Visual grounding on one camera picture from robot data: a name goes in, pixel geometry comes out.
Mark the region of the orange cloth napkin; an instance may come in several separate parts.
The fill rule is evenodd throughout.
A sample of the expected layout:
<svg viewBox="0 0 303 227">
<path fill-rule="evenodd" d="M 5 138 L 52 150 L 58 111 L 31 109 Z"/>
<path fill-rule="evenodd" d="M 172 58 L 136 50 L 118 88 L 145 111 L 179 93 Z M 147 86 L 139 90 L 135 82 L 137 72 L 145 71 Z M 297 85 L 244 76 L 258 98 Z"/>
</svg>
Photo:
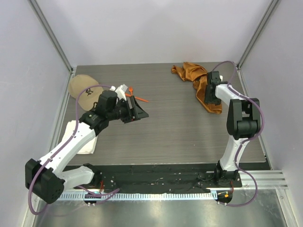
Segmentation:
<svg viewBox="0 0 303 227">
<path fill-rule="evenodd" d="M 215 105 L 205 102 L 208 71 L 204 67 L 191 62 L 184 62 L 182 67 L 173 65 L 171 73 L 178 75 L 183 81 L 193 82 L 196 98 L 206 111 L 212 114 L 222 113 L 222 104 Z"/>
</svg>

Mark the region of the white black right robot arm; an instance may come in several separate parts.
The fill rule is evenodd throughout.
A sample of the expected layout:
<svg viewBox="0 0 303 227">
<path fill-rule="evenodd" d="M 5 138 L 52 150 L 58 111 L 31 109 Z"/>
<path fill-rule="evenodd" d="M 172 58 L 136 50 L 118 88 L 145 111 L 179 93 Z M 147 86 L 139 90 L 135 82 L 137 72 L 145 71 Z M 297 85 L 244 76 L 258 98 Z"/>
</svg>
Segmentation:
<svg viewBox="0 0 303 227">
<path fill-rule="evenodd" d="M 218 71 L 211 71 L 207 73 L 205 102 L 212 105 L 221 103 L 228 105 L 226 129 L 229 140 L 213 176 L 215 184 L 224 187 L 237 179 L 241 156 L 249 141 L 261 129 L 259 100 L 243 96 L 227 81 L 222 81 Z"/>
</svg>

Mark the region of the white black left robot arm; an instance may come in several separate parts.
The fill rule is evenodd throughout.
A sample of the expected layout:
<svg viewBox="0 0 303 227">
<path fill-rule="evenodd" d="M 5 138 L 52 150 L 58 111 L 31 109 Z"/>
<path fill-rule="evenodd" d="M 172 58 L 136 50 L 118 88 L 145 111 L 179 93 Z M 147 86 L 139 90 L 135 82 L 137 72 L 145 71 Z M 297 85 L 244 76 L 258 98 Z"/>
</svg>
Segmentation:
<svg viewBox="0 0 303 227">
<path fill-rule="evenodd" d="M 87 185 L 95 189 L 100 185 L 101 172 L 91 164 L 65 171 L 71 159 L 88 142 L 95 139 L 110 121 L 130 123 L 149 115 L 137 103 L 134 96 L 123 99 L 115 91 L 106 90 L 99 96 L 93 108 L 76 122 L 71 136 L 59 143 L 39 160 L 30 159 L 25 165 L 25 181 L 28 201 L 32 194 L 48 204 L 54 203 L 68 189 Z"/>
</svg>

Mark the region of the orange plastic fork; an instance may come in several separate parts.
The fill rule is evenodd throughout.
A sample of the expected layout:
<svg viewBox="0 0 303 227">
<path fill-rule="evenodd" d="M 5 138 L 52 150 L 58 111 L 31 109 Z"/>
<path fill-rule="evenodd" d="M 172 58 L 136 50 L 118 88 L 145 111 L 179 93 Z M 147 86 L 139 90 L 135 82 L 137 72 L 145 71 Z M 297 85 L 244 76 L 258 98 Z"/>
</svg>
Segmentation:
<svg viewBox="0 0 303 227">
<path fill-rule="evenodd" d="M 125 95 L 126 95 L 127 97 L 133 96 L 133 88 L 132 88 L 132 87 L 129 87 L 129 88 L 128 88 L 128 93 L 125 93 Z"/>
</svg>

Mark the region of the beige baseball cap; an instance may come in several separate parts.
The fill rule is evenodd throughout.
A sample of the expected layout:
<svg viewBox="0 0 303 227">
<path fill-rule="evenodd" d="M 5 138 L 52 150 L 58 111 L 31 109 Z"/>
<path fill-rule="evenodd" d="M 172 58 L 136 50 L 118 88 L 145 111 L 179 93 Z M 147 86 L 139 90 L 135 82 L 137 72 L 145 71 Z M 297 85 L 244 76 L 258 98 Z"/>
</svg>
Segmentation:
<svg viewBox="0 0 303 227">
<path fill-rule="evenodd" d="M 71 79 L 68 91 L 71 97 L 77 99 L 81 91 L 88 88 L 80 95 L 77 102 L 83 110 L 89 111 L 104 91 L 102 87 L 92 87 L 98 84 L 91 76 L 80 74 Z"/>
</svg>

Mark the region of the white folded towel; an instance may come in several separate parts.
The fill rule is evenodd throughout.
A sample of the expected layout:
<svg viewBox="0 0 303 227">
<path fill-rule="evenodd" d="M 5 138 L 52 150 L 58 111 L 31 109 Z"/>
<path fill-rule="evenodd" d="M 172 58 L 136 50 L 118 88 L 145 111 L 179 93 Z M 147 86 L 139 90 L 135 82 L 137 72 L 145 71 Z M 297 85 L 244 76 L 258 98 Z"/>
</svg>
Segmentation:
<svg viewBox="0 0 303 227">
<path fill-rule="evenodd" d="M 72 136 L 75 127 L 75 120 L 69 121 L 67 123 L 61 142 L 64 143 Z M 79 148 L 81 146 L 81 149 L 79 149 L 77 154 L 91 155 L 95 152 L 97 140 L 98 136 L 92 137 L 92 134 L 88 135 L 87 126 L 79 124 L 77 128 L 77 133 L 74 135 L 74 138 L 71 140 L 67 147 L 69 148 L 71 145 L 75 145 L 76 142 L 79 142 L 76 147 Z"/>
</svg>

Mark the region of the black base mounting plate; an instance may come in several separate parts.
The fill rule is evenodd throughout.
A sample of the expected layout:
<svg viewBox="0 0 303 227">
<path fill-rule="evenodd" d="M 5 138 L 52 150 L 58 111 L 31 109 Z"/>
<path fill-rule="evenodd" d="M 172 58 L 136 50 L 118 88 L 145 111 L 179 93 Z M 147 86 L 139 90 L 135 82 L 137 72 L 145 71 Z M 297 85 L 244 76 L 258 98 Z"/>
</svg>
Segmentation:
<svg viewBox="0 0 303 227">
<path fill-rule="evenodd" d="M 97 173 L 86 188 L 102 186 L 105 192 L 194 193 L 209 188 L 241 188 L 237 170 L 227 172 L 214 164 L 108 165 L 93 166 Z"/>
</svg>

